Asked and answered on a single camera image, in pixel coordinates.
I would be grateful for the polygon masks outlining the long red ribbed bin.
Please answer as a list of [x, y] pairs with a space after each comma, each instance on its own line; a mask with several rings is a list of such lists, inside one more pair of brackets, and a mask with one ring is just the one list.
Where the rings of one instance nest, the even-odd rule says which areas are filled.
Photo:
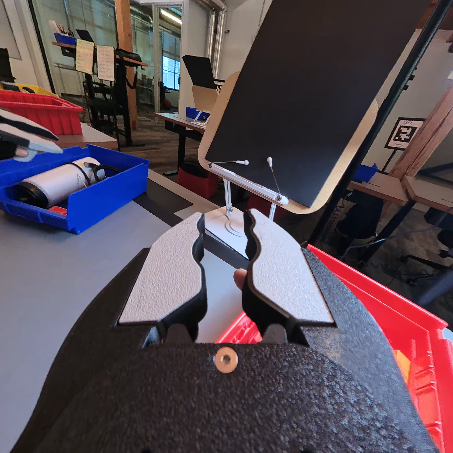
[[59, 97], [1, 90], [0, 105], [55, 135], [82, 134], [79, 114], [83, 108]]

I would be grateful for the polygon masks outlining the black board on white stand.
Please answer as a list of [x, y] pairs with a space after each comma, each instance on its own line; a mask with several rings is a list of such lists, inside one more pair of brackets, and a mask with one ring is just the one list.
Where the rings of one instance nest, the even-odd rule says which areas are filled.
[[330, 198], [431, 1], [271, 1], [198, 150], [207, 170], [294, 214]]

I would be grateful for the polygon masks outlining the wooden desk with black legs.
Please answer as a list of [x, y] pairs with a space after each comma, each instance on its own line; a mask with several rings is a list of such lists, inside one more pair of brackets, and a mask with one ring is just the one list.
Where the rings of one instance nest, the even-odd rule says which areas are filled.
[[190, 118], [183, 118], [178, 114], [154, 112], [154, 117], [164, 121], [164, 126], [167, 131], [178, 135], [177, 169], [164, 172], [164, 176], [166, 177], [177, 176], [179, 168], [184, 163], [185, 159], [186, 139], [189, 138], [198, 143], [201, 142], [205, 128], [189, 121]]

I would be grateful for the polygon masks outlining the wooden standing desk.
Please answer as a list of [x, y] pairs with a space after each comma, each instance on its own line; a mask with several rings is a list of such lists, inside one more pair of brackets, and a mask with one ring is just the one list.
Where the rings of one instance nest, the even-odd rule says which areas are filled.
[[115, 58], [114, 81], [94, 82], [92, 75], [85, 74], [83, 88], [92, 127], [114, 134], [120, 150], [120, 136], [126, 140], [125, 147], [135, 146], [128, 95], [136, 89], [138, 68], [148, 64], [142, 62], [138, 54], [121, 49], [115, 49]]

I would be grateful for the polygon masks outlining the wooden post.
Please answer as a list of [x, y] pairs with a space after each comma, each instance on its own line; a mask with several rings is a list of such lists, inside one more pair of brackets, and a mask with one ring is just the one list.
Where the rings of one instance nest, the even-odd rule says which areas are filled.
[[[116, 30], [119, 48], [133, 51], [133, 34], [129, 0], [116, 0]], [[131, 130], [137, 130], [137, 105], [135, 90], [126, 87]]]

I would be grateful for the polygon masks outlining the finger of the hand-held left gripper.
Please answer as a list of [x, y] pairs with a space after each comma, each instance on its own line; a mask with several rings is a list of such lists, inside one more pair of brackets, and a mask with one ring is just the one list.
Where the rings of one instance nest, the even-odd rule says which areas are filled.
[[24, 133], [40, 136], [44, 139], [59, 140], [53, 132], [42, 125], [3, 108], [0, 109], [0, 123], [12, 126]]
[[21, 160], [20, 162], [29, 162], [40, 152], [52, 154], [63, 153], [63, 150], [53, 141], [21, 132], [12, 126], [4, 124], [1, 124], [0, 126], [0, 139], [1, 160], [14, 159], [14, 153], [17, 146], [26, 148], [29, 151], [28, 159]]

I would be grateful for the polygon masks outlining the small marker sign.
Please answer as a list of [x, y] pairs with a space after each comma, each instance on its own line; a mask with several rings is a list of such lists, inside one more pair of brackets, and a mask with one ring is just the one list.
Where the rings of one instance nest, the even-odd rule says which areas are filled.
[[384, 148], [404, 151], [420, 130], [424, 121], [425, 118], [399, 117]]

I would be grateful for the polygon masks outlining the white cylinder with black cap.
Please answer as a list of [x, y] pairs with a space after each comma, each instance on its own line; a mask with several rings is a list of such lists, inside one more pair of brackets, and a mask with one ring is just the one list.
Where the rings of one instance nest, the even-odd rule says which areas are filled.
[[26, 178], [10, 187], [8, 195], [16, 201], [48, 209], [104, 179], [102, 165], [85, 157]]

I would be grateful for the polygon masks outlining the orange plastic strip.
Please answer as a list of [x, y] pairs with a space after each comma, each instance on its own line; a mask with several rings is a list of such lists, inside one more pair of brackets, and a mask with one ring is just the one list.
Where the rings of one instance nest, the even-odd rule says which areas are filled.
[[394, 354], [395, 361], [401, 371], [403, 379], [404, 379], [405, 383], [408, 384], [409, 379], [410, 379], [410, 373], [411, 373], [411, 360], [408, 359], [406, 357], [406, 355], [398, 349], [394, 349], [393, 354]]

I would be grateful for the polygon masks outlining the paper flip chart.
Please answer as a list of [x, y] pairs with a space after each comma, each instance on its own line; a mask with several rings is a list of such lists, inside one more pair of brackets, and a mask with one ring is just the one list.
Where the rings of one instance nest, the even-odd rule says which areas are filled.
[[83, 39], [76, 40], [75, 70], [93, 75], [95, 44]]
[[112, 46], [96, 46], [97, 76], [102, 81], [115, 80], [115, 48]]

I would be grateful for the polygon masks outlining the red plastic bin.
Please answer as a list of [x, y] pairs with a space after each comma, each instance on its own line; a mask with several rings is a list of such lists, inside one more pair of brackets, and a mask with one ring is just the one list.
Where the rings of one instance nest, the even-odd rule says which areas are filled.
[[444, 321], [315, 247], [309, 249], [359, 298], [392, 348], [411, 360], [407, 387], [412, 402], [439, 451], [452, 452], [452, 344], [443, 333]]

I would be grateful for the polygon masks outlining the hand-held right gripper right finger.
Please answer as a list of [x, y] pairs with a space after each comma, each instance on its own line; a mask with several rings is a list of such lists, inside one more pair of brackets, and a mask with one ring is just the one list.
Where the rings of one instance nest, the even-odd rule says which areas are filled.
[[299, 326], [334, 327], [335, 321], [301, 245], [256, 209], [243, 214], [249, 259], [242, 308], [261, 335], [272, 324], [291, 336]]

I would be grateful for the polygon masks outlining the yellow plastic bin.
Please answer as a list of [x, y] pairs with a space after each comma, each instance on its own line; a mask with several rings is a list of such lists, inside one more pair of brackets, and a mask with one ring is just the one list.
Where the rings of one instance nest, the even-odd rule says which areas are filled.
[[41, 88], [39, 86], [29, 85], [29, 84], [18, 84], [18, 83], [14, 83], [14, 82], [1, 81], [0, 89], [11, 91], [11, 92], [21, 92], [21, 93], [30, 93], [30, 94], [59, 97], [57, 94], [50, 92], [44, 88]]

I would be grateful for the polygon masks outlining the blue plastic bin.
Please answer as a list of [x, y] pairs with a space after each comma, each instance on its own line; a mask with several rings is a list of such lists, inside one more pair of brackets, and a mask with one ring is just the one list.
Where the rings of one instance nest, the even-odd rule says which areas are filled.
[[[8, 189], [22, 180], [91, 157], [106, 168], [106, 178], [69, 196], [66, 214], [32, 206], [12, 199]], [[61, 154], [41, 153], [32, 161], [13, 159], [0, 164], [1, 210], [13, 216], [80, 234], [146, 192], [149, 160], [116, 150], [88, 144], [85, 148], [65, 148]]]

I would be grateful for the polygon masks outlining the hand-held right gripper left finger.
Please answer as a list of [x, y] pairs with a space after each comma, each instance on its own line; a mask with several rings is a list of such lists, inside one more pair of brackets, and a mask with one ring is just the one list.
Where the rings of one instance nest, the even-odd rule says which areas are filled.
[[207, 313], [204, 215], [192, 214], [150, 247], [119, 324], [197, 325]]

